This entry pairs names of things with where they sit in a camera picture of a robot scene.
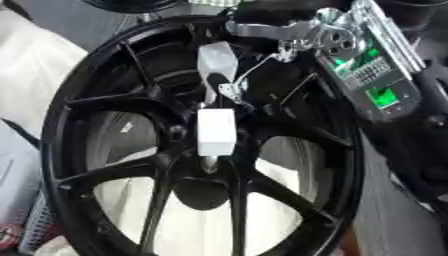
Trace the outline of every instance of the white block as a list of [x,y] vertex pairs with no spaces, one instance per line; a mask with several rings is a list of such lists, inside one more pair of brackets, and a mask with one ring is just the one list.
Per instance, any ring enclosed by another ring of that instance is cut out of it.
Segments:
[[229,156],[236,144],[235,112],[233,109],[198,110],[198,154]]

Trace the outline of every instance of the white bag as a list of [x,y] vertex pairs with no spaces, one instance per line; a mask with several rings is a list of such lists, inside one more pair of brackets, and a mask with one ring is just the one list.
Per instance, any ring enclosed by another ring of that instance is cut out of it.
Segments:
[[40,137],[53,95],[86,52],[1,8],[0,118]]

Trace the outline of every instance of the black alloy wheel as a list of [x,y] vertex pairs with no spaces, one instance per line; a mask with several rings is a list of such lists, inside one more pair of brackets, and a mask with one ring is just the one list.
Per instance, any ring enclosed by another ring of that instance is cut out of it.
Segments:
[[[362,191],[363,148],[358,128],[347,114],[351,109],[331,85],[333,96],[321,90],[316,80],[306,79],[269,104],[249,110],[235,106],[234,154],[219,158],[216,173],[203,172],[195,139],[196,110],[204,97],[196,50],[213,41],[227,40],[236,47],[240,43],[220,34],[218,19],[222,18],[173,17],[134,27],[89,54],[56,94],[43,130],[43,178],[64,234],[80,255],[157,255],[154,237],[168,196],[176,184],[191,180],[226,192],[233,256],[245,255],[249,193],[280,201],[303,217],[284,241],[261,255],[329,255],[349,228]],[[291,98],[299,99],[308,106],[303,111],[309,112],[298,113],[298,118],[285,114]],[[123,163],[91,164],[96,153],[89,140],[98,139],[98,126],[109,127],[104,120],[116,120],[107,115],[117,112],[150,120],[153,127],[148,129],[157,134],[157,152]],[[319,121],[301,119],[308,115]],[[323,196],[318,192],[320,200],[310,201],[256,169],[263,145],[276,136],[306,140],[325,152],[331,179],[322,188]],[[129,177],[154,180],[140,243],[111,222],[94,195],[97,185]]]
[[84,0],[84,2],[111,12],[152,13],[186,3],[185,0]]

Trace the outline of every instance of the black tire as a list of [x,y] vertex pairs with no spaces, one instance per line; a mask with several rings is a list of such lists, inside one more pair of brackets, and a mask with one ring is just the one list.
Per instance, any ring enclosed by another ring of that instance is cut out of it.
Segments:
[[18,3],[16,3],[14,0],[4,0],[3,4],[11,9],[12,11],[16,12],[20,16],[24,17],[25,19],[29,21],[33,21],[31,18],[31,15]]

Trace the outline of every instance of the white plastic block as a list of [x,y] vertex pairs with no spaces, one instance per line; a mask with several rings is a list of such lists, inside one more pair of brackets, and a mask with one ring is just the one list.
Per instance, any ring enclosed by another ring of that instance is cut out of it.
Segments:
[[199,47],[197,67],[207,88],[205,102],[211,103],[216,98],[216,92],[208,84],[208,76],[219,73],[233,82],[238,69],[238,59],[227,42],[207,44]]
[[236,144],[235,112],[233,109],[198,110],[198,154],[229,156]]

